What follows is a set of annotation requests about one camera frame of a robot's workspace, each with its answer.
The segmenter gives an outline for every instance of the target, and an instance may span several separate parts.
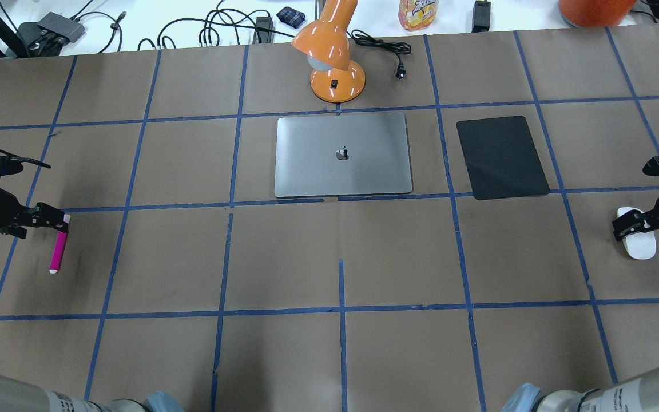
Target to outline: silver laptop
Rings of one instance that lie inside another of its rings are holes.
[[[411,193],[402,113],[282,117],[276,197]]]

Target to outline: juice bottle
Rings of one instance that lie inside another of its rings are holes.
[[[398,21],[408,31],[429,27],[436,18],[439,0],[400,0]]]

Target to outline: blue tape grid line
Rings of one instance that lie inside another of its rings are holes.
[[[500,106],[500,105],[536,105],[539,117],[541,118],[541,125],[543,127],[544,135],[546,136],[547,144],[549,145],[549,152],[551,153],[552,160],[554,161],[554,169],[557,172],[557,179],[559,180],[559,187],[561,189],[553,190],[554,193],[560,193],[564,196],[565,206],[567,208],[567,214],[572,225],[572,232],[574,234],[577,251],[579,253],[579,258],[582,263],[582,269],[584,271],[584,276],[587,280],[587,286],[590,291],[589,300],[571,300],[570,302],[510,302],[510,303],[472,303],[471,298],[469,297],[469,285],[466,279],[466,268],[465,261],[461,260],[463,266],[463,281],[465,282],[465,303],[453,303],[453,304],[440,304],[440,305],[397,305],[397,306],[366,306],[366,307],[345,307],[343,302],[340,302],[340,307],[314,307],[314,308],[284,308],[283,310],[233,310],[226,311],[224,307],[221,307],[219,311],[175,311],[175,312],[155,312],[155,313],[114,313],[108,314],[107,305],[108,298],[110,297],[110,289],[112,289],[113,284],[113,275],[115,274],[115,269],[118,261],[118,251],[120,250],[121,240],[123,238],[123,233],[125,231],[126,217],[128,216],[128,211],[131,209],[167,209],[167,208],[211,208],[211,207],[226,207],[226,206],[252,206],[252,205],[261,205],[261,204],[287,204],[287,203],[321,203],[324,199],[310,198],[310,199],[286,199],[286,200],[266,200],[266,201],[235,201],[235,173],[236,173],[236,161],[238,156],[238,148],[240,146],[240,121],[241,119],[251,118],[251,117],[279,117],[279,116],[290,116],[290,115],[313,115],[313,114],[326,114],[330,110],[312,110],[311,112],[277,112],[277,113],[261,113],[261,114],[243,114],[241,112],[241,106],[243,105],[243,89],[245,88],[245,71],[246,65],[248,62],[248,48],[246,47],[244,62],[243,62],[243,78],[241,79],[241,94],[239,99],[239,111],[236,115],[215,115],[215,116],[197,116],[197,117],[172,117],[172,118],[154,118],[149,119],[149,107],[151,105],[151,100],[154,92],[154,84],[156,81],[157,71],[159,67],[159,62],[161,58],[161,51],[157,54],[157,63],[154,69],[154,77],[152,78],[152,88],[149,93],[149,99],[147,102],[147,109],[144,115],[144,118],[141,120],[115,120],[115,121],[104,121],[104,122],[71,122],[71,123],[57,123],[58,115],[62,109],[63,101],[65,100],[66,91],[70,85],[70,80],[73,76],[73,71],[75,70],[77,57],[73,58],[73,63],[70,68],[70,73],[68,75],[68,80],[66,80],[65,87],[63,87],[63,94],[61,96],[60,102],[58,104],[57,112],[55,113],[55,118],[50,124],[42,125],[12,125],[12,126],[0,126],[0,130],[21,130],[21,129],[35,129],[35,128],[48,128],[50,133],[45,143],[45,147],[42,151],[41,160],[44,161],[47,148],[52,138],[52,133],[55,128],[67,128],[67,127],[80,127],[80,126],[95,126],[95,125],[118,125],[118,124],[128,124],[128,123],[141,123],[141,133],[139,136],[139,143],[137,146],[137,152],[135,154],[135,161],[133,164],[133,170],[131,175],[130,187],[128,192],[128,201],[126,206],[123,207],[107,207],[107,208],[73,208],[68,209],[68,213],[80,213],[80,212],[99,212],[99,211],[123,211],[124,218],[121,222],[121,232],[118,237],[117,251],[114,255],[114,260],[112,264],[112,273],[110,274],[109,284],[107,287],[107,296],[104,301],[104,310],[101,314],[78,314],[78,315],[13,315],[13,316],[0,316],[0,321],[16,321],[16,320],[83,320],[90,319],[100,320],[99,330],[97,333],[97,341],[94,345],[94,355],[92,358],[91,368],[89,370],[89,379],[86,387],[86,398],[89,396],[90,387],[92,385],[92,378],[94,373],[95,362],[97,360],[97,350],[100,346],[100,339],[102,337],[102,326],[105,319],[135,319],[135,318],[183,318],[183,316],[219,316],[220,319],[224,316],[264,316],[264,315],[293,315],[301,313],[322,313],[322,312],[339,312],[341,320],[344,318],[344,313],[347,311],[406,311],[406,310],[467,310],[469,311],[469,326],[471,331],[471,344],[473,344],[474,360],[475,360],[475,372],[478,377],[478,390],[479,395],[481,396],[481,404],[483,410],[486,410],[484,404],[484,393],[481,381],[481,373],[479,372],[479,355],[477,354],[476,348],[476,338],[474,337],[474,321],[471,317],[471,310],[473,308],[521,308],[521,307],[572,307],[572,306],[592,306],[594,307],[594,312],[597,317],[597,326],[600,330],[602,336],[602,345],[605,348],[607,362],[610,368],[610,373],[612,374],[612,380],[617,381],[616,375],[614,373],[614,366],[612,365],[612,360],[609,355],[609,348],[606,343],[606,336],[604,336],[604,328],[602,328],[601,317],[598,313],[598,305],[620,305],[620,304],[652,304],[659,303],[659,298],[630,298],[630,299],[604,299],[597,300],[594,297],[593,289],[588,285],[588,271],[586,270],[585,261],[583,260],[583,251],[581,250],[581,243],[578,240],[578,235],[575,231],[575,224],[573,222],[573,215],[570,213],[570,206],[567,201],[567,193],[591,193],[591,192],[608,192],[608,191],[659,191],[659,186],[649,186],[649,187],[630,187],[630,188],[579,188],[579,189],[566,189],[562,184],[562,178],[560,177],[560,171],[557,167],[557,162],[555,161],[554,152],[551,146],[551,141],[549,135],[547,135],[547,128],[545,125],[544,119],[542,119],[541,105],[544,104],[576,104],[576,102],[602,102],[602,101],[634,101],[638,107],[638,111],[641,115],[644,125],[648,129],[648,133],[652,139],[654,146],[656,147],[659,154],[659,144],[657,139],[652,132],[652,128],[646,119],[644,110],[640,104],[640,101],[650,101],[650,100],[659,100],[659,96],[638,96],[633,88],[625,65],[622,62],[622,58],[617,50],[617,47],[612,38],[612,34],[609,29],[606,29],[606,33],[609,37],[610,44],[614,50],[617,61],[620,64],[622,73],[625,76],[625,79],[630,88],[632,94],[631,97],[606,97],[606,98],[586,98],[586,99],[560,99],[560,100],[539,100],[536,94],[534,93],[534,84],[531,80],[531,76],[527,67],[527,63],[524,57],[524,52],[520,41],[518,39],[517,32],[514,32],[515,39],[518,44],[518,48],[523,59],[523,65],[526,69],[526,76],[528,77],[529,84],[531,86],[531,91],[533,91],[534,99],[533,101],[510,101],[510,102],[480,102],[479,104],[440,104],[439,94],[436,85],[436,77],[434,74],[434,67],[432,67],[432,58],[431,51],[428,45],[428,40],[424,36],[424,43],[426,44],[426,52],[429,60],[429,67],[432,73],[432,85],[434,86],[435,92],[435,105],[418,105],[418,106],[403,106],[403,107],[387,107],[387,108],[371,108],[371,109],[341,109],[340,105],[337,104],[335,113],[340,114],[343,112],[347,113],[361,113],[361,112],[391,112],[392,110],[424,110],[424,109],[436,109],[437,118],[439,121],[440,134],[442,136],[442,151],[444,152],[444,164],[447,167],[447,182],[450,186],[450,193],[429,193],[428,195],[384,195],[384,196],[353,196],[353,197],[341,197],[339,201],[365,201],[365,200],[383,200],[383,199],[431,199],[431,198],[445,198],[449,197],[452,201],[452,211],[454,213],[454,223],[455,223],[455,232],[458,240],[458,248],[460,257],[463,258],[463,248],[460,240],[460,233],[458,231],[458,219],[456,215],[456,206],[455,198],[460,196],[471,196],[471,193],[454,193],[451,177],[449,175],[448,169],[448,156],[446,152],[445,145],[445,136],[443,132],[443,123],[441,118],[440,109],[453,109],[453,108],[462,108],[462,107],[486,107],[486,106]],[[131,206],[130,197],[133,190],[133,180],[136,175],[136,166],[138,164],[139,150],[141,149],[141,143],[144,137],[144,128],[149,122],[180,122],[180,121],[191,121],[191,120],[214,120],[214,119],[236,119],[236,141],[235,149],[233,150],[233,170],[231,176],[231,201],[229,203],[212,203],[212,204],[157,204],[157,205],[142,205],[142,206]],[[31,201],[32,195],[34,193],[34,187],[37,184],[37,179],[39,178],[39,168],[36,171],[35,178],[30,188],[30,192],[27,199],[27,204]],[[231,226],[232,226],[232,213],[229,216],[228,224],[228,234],[227,234],[227,255],[229,251],[229,243],[231,236]],[[3,269],[2,278],[0,279],[0,294],[2,292],[3,284],[5,283],[6,275],[11,263],[11,258],[13,258],[14,251],[17,245],[17,240],[13,240],[13,244],[10,248],[10,253],[7,256],[7,261],[5,264],[5,269]],[[227,276],[227,260],[225,261],[224,276]],[[340,264],[340,296],[343,298],[343,271],[342,263]],[[221,290],[221,301],[224,304],[224,292],[225,292],[225,280],[223,279],[223,289]],[[341,335],[343,335],[344,327],[341,326]],[[341,336],[342,342],[345,341],[344,336]],[[216,355],[219,358],[219,345],[216,345]],[[346,410],[346,360],[343,359],[343,410]]]
[[[624,187],[624,188],[579,188],[567,189],[567,193],[601,193],[613,191],[659,191],[659,186]],[[551,193],[560,195],[560,189],[552,189]],[[399,199],[444,199],[451,197],[449,193],[418,193],[417,195],[376,195],[376,196],[340,196],[337,201],[370,201],[370,200],[399,200]],[[473,196],[471,192],[454,193],[454,197]],[[321,197],[308,197],[303,199],[271,199],[253,201],[234,201],[235,208],[243,206],[264,206],[267,204],[297,204],[297,203],[323,203]],[[154,209],[199,209],[199,208],[227,208],[228,201],[217,201],[216,203],[174,203],[174,204],[144,204],[137,206],[105,206],[96,208],[63,208],[65,213],[95,213],[95,212],[122,212],[129,211],[153,211]]]
[[[78,57],[77,56],[73,57],[73,62],[70,64],[70,72],[68,72],[68,78],[65,80],[65,86],[63,86],[62,94],[60,94],[60,101],[58,101],[57,109],[55,110],[55,115],[53,116],[52,123],[50,124],[50,133],[48,133],[47,139],[45,140],[45,145],[42,148],[42,154],[39,157],[39,161],[45,161],[45,156],[47,156],[47,148],[50,146],[50,139],[52,138],[52,132],[53,129],[55,128],[55,124],[57,124],[58,117],[60,116],[60,110],[62,110],[62,104],[63,102],[65,102],[65,96],[68,93],[68,87],[70,87],[70,80],[73,78],[73,72],[76,69],[77,62],[78,62]],[[31,201],[32,195],[34,194],[34,188],[37,185],[37,180],[39,179],[40,169],[41,167],[37,167],[37,171],[34,173],[34,177],[32,178],[32,185],[29,188],[29,194],[27,195],[27,201],[25,203],[27,206],[29,206],[29,202]],[[11,265],[11,258],[13,258],[15,249],[17,247],[17,241],[18,241],[17,238],[11,241],[10,252],[7,255],[7,261],[2,271],[2,277],[0,278],[0,296],[2,295],[3,286],[5,286],[5,281],[7,280],[7,273]]]
[[[233,143],[233,167],[231,169],[231,198],[230,206],[233,208],[235,205],[236,196],[236,172],[238,169],[238,149],[240,149],[240,127],[241,120],[243,120],[243,95],[245,94],[245,74],[248,68],[248,45],[245,46],[243,52],[243,68],[241,69],[240,78],[240,94],[238,96],[238,115],[236,117],[236,139]]]
[[[549,154],[551,155],[551,162],[556,171],[556,178],[559,184],[559,190],[563,198],[564,208],[566,209],[566,215],[568,217],[569,225],[571,226],[571,234],[573,235],[573,241],[576,245],[576,252],[578,253],[578,260],[581,263],[581,271],[583,273],[583,279],[586,282],[586,288],[589,290],[589,300],[591,303],[591,308],[594,311],[594,320],[596,320],[597,329],[599,330],[599,338],[602,342],[602,349],[604,350],[604,357],[606,358],[607,367],[609,368],[609,376],[612,379],[612,383],[617,383],[617,371],[614,368],[614,362],[612,362],[612,354],[609,351],[609,342],[607,342],[606,333],[604,332],[604,324],[602,323],[601,314],[599,313],[599,305],[597,303],[596,295],[594,294],[594,288],[589,284],[589,269],[586,266],[586,260],[583,256],[583,249],[581,248],[581,239],[578,237],[578,231],[576,230],[576,223],[573,219],[573,213],[571,212],[571,206],[568,201],[568,195],[566,186],[563,182],[563,177],[561,175],[561,170],[558,166],[558,161],[556,159],[556,153],[554,152],[553,145],[551,143],[551,136],[549,135],[549,129],[546,126],[546,119],[543,117],[543,112],[541,109],[541,104],[538,102],[538,93],[535,91],[535,84],[533,83],[533,78],[531,77],[530,70],[528,68],[528,62],[525,58],[525,51],[523,50],[523,45],[520,42],[520,36],[518,36],[517,31],[513,31],[515,37],[515,44],[518,46],[518,52],[520,52],[520,58],[523,62],[523,68],[525,70],[525,76],[528,78],[528,84],[530,86],[531,94],[533,94],[533,101],[536,102],[535,109],[538,112],[538,119],[541,121],[541,128],[543,130],[543,136],[546,138],[546,144],[549,147]]]
[[[659,101],[659,96],[637,96],[637,97],[591,97],[583,99],[556,99],[556,100],[542,100],[538,104],[580,104],[581,102],[623,102],[635,101],[639,105],[639,101]],[[439,104],[442,109],[460,109],[465,107],[495,107],[502,105],[534,105],[535,101],[508,101],[508,102],[476,102],[475,104]],[[284,116],[308,116],[313,114],[328,114],[328,113],[372,113],[372,112],[402,112],[403,110],[430,110],[436,109],[436,105],[409,105],[409,106],[396,106],[396,107],[376,107],[376,108],[357,108],[357,109],[338,109],[338,110],[305,110],[304,112],[274,112],[274,113],[241,113],[240,117],[243,119],[255,117],[284,117]],[[148,123],[158,122],[190,122],[194,120],[216,120],[216,119],[238,119],[238,114],[218,114],[211,116],[190,116],[190,117],[156,117],[148,119]],[[75,128],[83,126],[100,126],[100,125],[123,125],[130,123],[142,123],[143,120],[130,119],[130,120],[107,120],[102,122],[69,122],[58,123],[58,128]],[[10,125],[0,126],[0,130],[20,130],[20,129],[44,129],[49,128],[49,124],[41,125]]]
[[[659,304],[659,298],[622,298],[598,299],[599,306],[617,305],[652,305]],[[490,302],[473,303],[476,310],[487,308],[562,308],[587,307],[591,300],[542,300],[538,302]],[[377,305],[359,307],[308,307],[276,308],[275,310],[204,310],[204,311],[157,311],[133,313],[109,313],[107,319],[161,319],[161,318],[214,318],[215,316],[278,316],[302,315],[309,313],[340,313],[365,311],[425,311],[425,310],[467,310],[465,303],[444,303],[432,305]],[[34,321],[34,320],[97,320],[100,313],[60,314],[60,315],[0,315],[0,322]]]
[[[233,213],[228,214],[228,229],[225,235],[225,254],[223,255],[223,279],[220,283],[220,305],[217,316],[217,330],[215,331],[215,357],[212,362],[212,384],[210,386],[210,410],[215,412],[217,405],[218,367],[220,365],[220,347],[223,343],[223,320],[225,318],[225,292],[228,288],[228,264],[231,259],[231,243],[233,237]]]
[[[241,120],[243,119],[243,96],[245,95],[245,79],[246,72],[248,71],[248,45],[243,50],[243,67],[241,68],[240,78],[240,91],[238,97],[238,117],[236,120],[236,137],[233,144],[233,166],[231,169],[231,190],[230,208],[235,207],[235,187],[236,187],[236,173],[238,169],[238,152],[240,149],[240,128]],[[220,347],[223,343],[223,320],[225,319],[225,292],[228,288],[228,266],[231,257],[231,242],[233,236],[233,213],[228,214],[228,229],[225,235],[225,253],[223,255],[223,279],[220,283],[220,305],[218,307],[217,330],[215,331],[215,357],[212,362],[212,383],[210,386],[210,410],[215,412],[217,405],[217,385],[220,376],[218,374],[218,367],[220,367]]]
[[[449,172],[449,156],[447,153],[447,138],[444,133],[444,121],[442,120],[442,106],[439,102],[439,88],[436,83],[436,73],[434,72],[434,60],[431,57],[431,47],[428,44],[428,37],[423,35],[424,46],[426,47],[426,57],[428,58],[428,68],[431,72],[431,85],[434,87],[434,102],[436,102],[436,120],[439,123],[439,136],[442,143],[442,156],[444,157],[444,171],[447,175],[447,185],[449,186],[449,193],[455,193],[452,175]],[[474,328],[474,305],[471,300],[471,293],[469,292],[469,277],[466,271],[465,261],[465,248],[462,245],[462,235],[459,229],[459,216],[457,214],[457,201],[456,196],[450,195],[452,216],[454,219],[454,232],[457,240],[457,253],[459,253],[459,265],[462,273],[462,284],[465,288],[465,305],[467,311],[467,321],[469,324],[469,341],[471,344],[471,353],[473,354],[474,361],[474,375],[477,379],[477,391],[479,396],[479,407],[482,412],[487,412],[487,402],[485,401],[485,389],[482,379],[482,368],[479,364],[479,350],[477,345],[477,332]]]
[[[345,327],[345,261],[337,264],[340,280],[340,381],[342,392],[342,412],[347,412],[347,332]]]
[[[652,145],[654,146],[654,149],[657,151],[657,155],[659,156],[659,143],[657,143],[657,138],[654,136],[654,132],[652,132],[652,127],[648,122],[648,117],[645,115],[645,112],[642,108],[642,104],[640,104],[640,99],[637,96],[637,93],[635,92],[635,87],[632,85],[632,81],[630,80],[630,75],[627,73],[627,68],[625,68],[625,63],[622,61],[622,56],[620,55],[620,51],[617,50],[617,45],[614,43],[614,37],[612,37],[612,32],[609,31],[609,27],[605,27],[604,31],[606,32],[607,39],[609,39],[609,44],[612,45],[612,51],[614,52],[615,57],[617,57],[617,63],[620,64],[622,75],[625,76],[625,81],[627,81],[627,87],[630,88],[630,93],[632,93],[632,99],[634,99],[635,101],[635,105],[637,106],[637,110],[640,113],[642,122],[644,123],[645,128],[648,129],[648,135],[652,140]]]
[[[108,313],[108,303],[110,303],[110,293],[113,288],[113,278],[115,277],[116,270],[118,267],[118,256],[121,253],[121,243],[124,239],[124,233],[126,231],[126,220],[129,217],[129,206],[131,204],[131,195],[134,190],[134,181],[136,180],[136,170],[138,168],[139,156],[141,155],[141,144],[144,142],[144,132],[146,131],[146,123],[149,119],[149,110],[152,108],[152,97],[154,97],[154,87],[157,84],[157,75],[159,74],[159,64],[162,60],[162,50],[158,50],[156,62],[154,63],[154,74],[152,75],[152,83],[149,86],[149,97],[146,100],[146,109],[144,109],[144,119],[141,121],[141,130],[139,130],[139,138],[136,143],[136,152],[134,153],[134,160],[131,166],[131,177],[129,180],[129,188],[126,191],[126,204],[124,215],[121,218],[121,227],[118,230],[118,238],[116,242],[116,250],[113,253],[112,266],[110,267],[110,274],[108,275],[108,286],[105,290],[105,297],[103,298],[103,307],[100,314],[100,320],[98,323],[98,331],[96,333],[96,339],[93,345],[93,355],[91,357],[90,367],[88,369],[88,380],[86,381],[86,390],[84,393],[84,398],[89,399],[91,394],[91,387],[93,384],[93,375],[95,373],[96,363],[98,362],[98,352],[100,349],[100,342],[103,336],[103,327],[105,325],[106,314]]]

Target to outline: orange container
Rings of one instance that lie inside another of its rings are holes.
[[[400,0],[398,21],[408,31],[425,29],[436,18],[438,7],[439,0]]]
[[[559,0],[561,16],[572,26],[604,27],[622,23],[637,0]]]

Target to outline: lamp base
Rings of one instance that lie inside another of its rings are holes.
[[[366,73],[358,63],[350,60],[347,70],[332,69],[327,72],[314,70],[309,78],[312,91],[326,102],[348,102],[359,96],[366,87]]]

